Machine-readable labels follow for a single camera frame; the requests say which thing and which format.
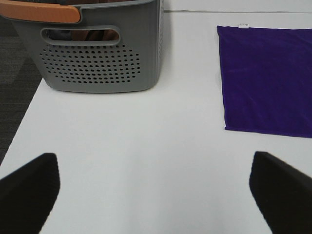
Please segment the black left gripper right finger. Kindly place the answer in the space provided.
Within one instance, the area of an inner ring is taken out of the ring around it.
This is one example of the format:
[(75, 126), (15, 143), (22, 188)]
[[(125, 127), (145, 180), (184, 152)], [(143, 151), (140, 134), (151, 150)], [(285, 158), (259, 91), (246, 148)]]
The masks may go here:
[(312, 179), (267, 152), (255, 152), (252, 196), (273, 234), (312, 232)]

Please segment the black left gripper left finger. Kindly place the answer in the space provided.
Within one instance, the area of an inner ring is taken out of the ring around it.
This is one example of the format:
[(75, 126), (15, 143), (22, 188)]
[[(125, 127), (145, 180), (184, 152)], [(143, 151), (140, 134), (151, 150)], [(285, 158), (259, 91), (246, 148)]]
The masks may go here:
[(57, 156), (44, 153), (0, 180), (0, 232), (38, 234), (60, 191)]

